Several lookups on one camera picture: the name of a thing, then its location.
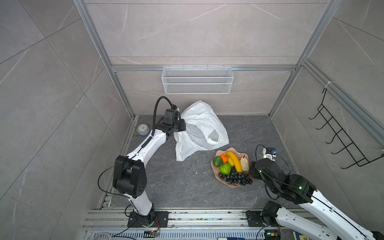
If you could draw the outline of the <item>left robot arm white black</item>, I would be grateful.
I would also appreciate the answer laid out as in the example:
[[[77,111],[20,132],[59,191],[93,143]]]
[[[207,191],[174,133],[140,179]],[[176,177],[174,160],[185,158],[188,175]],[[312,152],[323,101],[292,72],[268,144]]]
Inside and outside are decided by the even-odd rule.
[[[185,121],[179,109],[172,105],[165,116],[154,123],[153,131],[127,156],[118,156],[115,160],[113,188],[128,198],[133,206],[134,215],[144,227],[155,221],[155,208],[145,191],[147,186],[146,165],[150,158],[175,132],[186,130]]]

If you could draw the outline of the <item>white plastic bag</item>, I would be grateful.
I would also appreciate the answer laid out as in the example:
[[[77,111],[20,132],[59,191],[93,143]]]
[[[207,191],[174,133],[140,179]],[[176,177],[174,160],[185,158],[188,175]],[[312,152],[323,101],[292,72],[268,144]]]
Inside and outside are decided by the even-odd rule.
[[[193,103],[181,117],[186,123],[186,130],[174,133],[178,162],[183,162],[197,151],[215,150],[229,144],[225,126],[207,103]]]

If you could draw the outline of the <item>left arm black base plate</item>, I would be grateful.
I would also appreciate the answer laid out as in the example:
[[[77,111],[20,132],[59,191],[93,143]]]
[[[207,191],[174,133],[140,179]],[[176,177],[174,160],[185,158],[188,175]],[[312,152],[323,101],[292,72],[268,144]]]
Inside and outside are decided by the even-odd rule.
[[[157,227],[166,228],[169,221],[169,212],[150,212],[148,216],[142,216],[134,211],[130,213],[127,227],[130,228],[149,228]]]

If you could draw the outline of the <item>orange fake fruit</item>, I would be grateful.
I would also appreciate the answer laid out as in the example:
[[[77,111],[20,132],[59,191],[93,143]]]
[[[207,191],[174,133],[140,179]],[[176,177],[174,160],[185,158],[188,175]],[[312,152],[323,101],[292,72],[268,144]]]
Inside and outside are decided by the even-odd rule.
[[[226,155],[226,154],[222,154],[220,155],[223,163],[227,163],[229,161],[229,157]]]

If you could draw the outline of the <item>green fake round fruit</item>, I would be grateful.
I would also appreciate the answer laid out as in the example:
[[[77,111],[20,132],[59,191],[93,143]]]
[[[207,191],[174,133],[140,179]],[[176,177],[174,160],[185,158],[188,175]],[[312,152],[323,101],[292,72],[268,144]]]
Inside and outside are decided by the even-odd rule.
[[[231,170],[232,166],[229,163],[223,163],[219,168],[220,173],[227,176],[231,174]]]

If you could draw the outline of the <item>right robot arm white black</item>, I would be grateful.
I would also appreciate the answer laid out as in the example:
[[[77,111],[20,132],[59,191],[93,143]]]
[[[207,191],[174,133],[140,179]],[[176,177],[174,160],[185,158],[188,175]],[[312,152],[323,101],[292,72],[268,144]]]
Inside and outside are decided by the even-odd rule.
[[[357,224],[333,205],[311,182],[301,175],[286,175],[269,158],[252,161],[249,174],[264,182],[273,194],[313,214],[321,224],[300,217],[273,201],[266,203],[261,220],[266,226],[279,225],[312,240],[382,240],[384,235]]]

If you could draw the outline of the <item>dark fake grapes bunch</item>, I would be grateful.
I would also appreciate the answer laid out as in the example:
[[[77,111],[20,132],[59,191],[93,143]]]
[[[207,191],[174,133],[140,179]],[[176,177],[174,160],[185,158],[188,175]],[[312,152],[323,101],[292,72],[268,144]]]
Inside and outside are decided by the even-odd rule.
[[[244,173],[230,173],[229,175],[219,173],[219,178],[224,181],[225,184],[231,186],[246,186],[253,183],[253,179]]]

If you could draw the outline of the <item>dark green fake avocado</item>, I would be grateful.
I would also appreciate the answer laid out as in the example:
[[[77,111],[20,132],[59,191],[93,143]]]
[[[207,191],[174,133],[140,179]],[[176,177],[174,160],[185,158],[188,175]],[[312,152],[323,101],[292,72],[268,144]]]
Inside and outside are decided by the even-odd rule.
[[[217,156],[213,160],[213,166],[216,168],[219,168],[223,165],[223,159],[220,156]]]

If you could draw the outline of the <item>yellow fake banana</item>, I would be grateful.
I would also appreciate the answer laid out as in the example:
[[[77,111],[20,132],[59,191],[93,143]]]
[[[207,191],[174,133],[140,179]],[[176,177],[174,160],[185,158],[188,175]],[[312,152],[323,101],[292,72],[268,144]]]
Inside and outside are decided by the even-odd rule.
[[[229,152],[229,151],[226,152],[226,155],[227,155],[229,158],[232,159],[232,162],[233,162],[233,164],[234,164],[234,167],[235,167],[236,171],[239,172],[239,173],[242,173],[242,172],[243,172],[243,169],[242,169],[242,165],[241,165],[241,163],[240,163],[238,157],[237,157],[234,153]]]

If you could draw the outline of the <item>pale beige fake pear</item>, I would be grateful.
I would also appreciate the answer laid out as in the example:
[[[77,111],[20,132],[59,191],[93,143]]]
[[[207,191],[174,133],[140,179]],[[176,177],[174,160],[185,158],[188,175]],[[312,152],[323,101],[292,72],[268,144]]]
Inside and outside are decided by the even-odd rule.
[[[249,163],[248,158],[246,158],[246,156],[243,156],[240,159],[240,164],[241,164],[241,167],[242,167],[242,172],[247,174],[249,172],[249,168],[250,168],[250,163]]]

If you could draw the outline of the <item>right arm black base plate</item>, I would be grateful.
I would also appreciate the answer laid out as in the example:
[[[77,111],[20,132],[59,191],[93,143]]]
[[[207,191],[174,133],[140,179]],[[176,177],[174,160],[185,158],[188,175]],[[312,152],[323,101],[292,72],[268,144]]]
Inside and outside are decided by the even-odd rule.
[[[266,227],[268,226],[264,220],[264,213],[262,210],[259,211],[245,211],[246,220],[249,227]]]

